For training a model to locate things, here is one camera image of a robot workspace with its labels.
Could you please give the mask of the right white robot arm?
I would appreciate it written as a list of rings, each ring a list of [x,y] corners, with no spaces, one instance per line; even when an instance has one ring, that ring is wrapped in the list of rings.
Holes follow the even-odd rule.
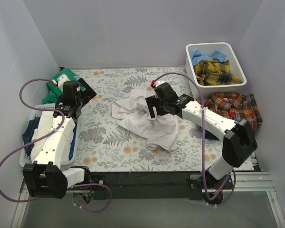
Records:
[[[163,81],[152,82],[155,95],[146,98],[151,118],[166,114],[191,121],[216,136],[222,143],[222,155],[205,171],[205,182],[211,189],[218,188],[225,176],[240,167],[257,149],[254,132],[246,120],[237,122],[203,108],[188,95],[177,96]]]

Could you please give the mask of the white long sleeve shirt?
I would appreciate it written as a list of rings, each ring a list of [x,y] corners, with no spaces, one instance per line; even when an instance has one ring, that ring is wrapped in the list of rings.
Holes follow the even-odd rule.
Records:
[[[145,138],[148,150],[153,151],[159,146],[168,151],[175,150],[179,135],[178,117],[166,114],[151,118],[145,98],[145,90],[132,89],[128,98],[112,103],[112,117],[120,120],[120,127]]]

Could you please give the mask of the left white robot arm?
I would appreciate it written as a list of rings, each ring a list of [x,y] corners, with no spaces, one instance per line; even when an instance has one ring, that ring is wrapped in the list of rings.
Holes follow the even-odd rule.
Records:
[[[63,93],[58,97],[52,112],[50,136],[45,138],[36,158],[22,169],[32,197],[61,199],[67,189],[74,185],[86,190],[92,183],[86,166],[74,166],[66,171],[61,171],[60,168],[65,146],[71,144],[73,133],[77,132],[77,121],[82,108],[96,96],[96,92],[83,78],[66,81],[62,88]]]

